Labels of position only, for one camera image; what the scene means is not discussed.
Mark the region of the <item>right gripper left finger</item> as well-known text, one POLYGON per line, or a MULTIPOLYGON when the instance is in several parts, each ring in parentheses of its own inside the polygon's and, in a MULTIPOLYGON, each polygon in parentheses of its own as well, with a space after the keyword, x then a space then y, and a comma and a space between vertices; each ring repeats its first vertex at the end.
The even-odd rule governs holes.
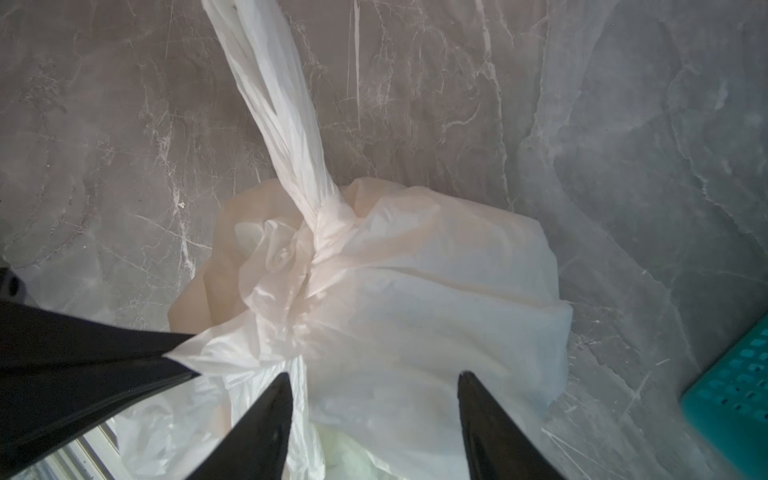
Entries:
POLYGON ((283 372, 188 479, 280 479, 288 454, 292 413, 290 377, 283 372))

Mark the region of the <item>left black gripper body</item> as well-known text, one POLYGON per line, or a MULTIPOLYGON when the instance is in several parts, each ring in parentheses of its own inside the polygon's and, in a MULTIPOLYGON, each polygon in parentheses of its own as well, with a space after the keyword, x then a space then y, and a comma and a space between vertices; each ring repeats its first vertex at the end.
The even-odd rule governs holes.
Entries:
POLYGON ((43 310, 1 270, 1 474, 12 477, 129 406, 195 378, 167 358, 186 334, 43 310))

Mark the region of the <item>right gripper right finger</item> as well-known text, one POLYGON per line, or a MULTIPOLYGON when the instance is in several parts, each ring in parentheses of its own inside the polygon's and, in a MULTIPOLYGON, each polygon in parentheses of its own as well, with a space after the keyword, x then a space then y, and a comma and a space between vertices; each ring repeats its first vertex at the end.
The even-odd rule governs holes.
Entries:
POLYGON ((563 479, 470 371, 459 375, 458 401, 472 480, 563 479))

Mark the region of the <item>white plastic bag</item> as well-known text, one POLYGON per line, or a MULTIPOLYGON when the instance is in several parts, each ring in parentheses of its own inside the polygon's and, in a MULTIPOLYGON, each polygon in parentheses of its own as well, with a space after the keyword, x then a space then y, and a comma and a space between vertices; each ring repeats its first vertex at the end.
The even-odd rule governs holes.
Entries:
POLYGON ((203 7, 276 175, 220 210, 168 316, 189 338, 167 358, 196 378, 118 415, 125 467, 185 478, 283 372, 282 479, 471 479, 464 371, 536 447, 572 322, 539 223, 423 187, 336 185, 279 6, 203 7))

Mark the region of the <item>teal plastic basket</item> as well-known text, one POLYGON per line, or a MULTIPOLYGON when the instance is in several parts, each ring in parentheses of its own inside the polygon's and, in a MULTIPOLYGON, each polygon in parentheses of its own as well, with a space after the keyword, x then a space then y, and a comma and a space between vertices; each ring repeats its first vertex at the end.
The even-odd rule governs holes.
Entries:
POLYGON ((685 419, 749 479, 767 477, 767 319, 681 398, 685 419))

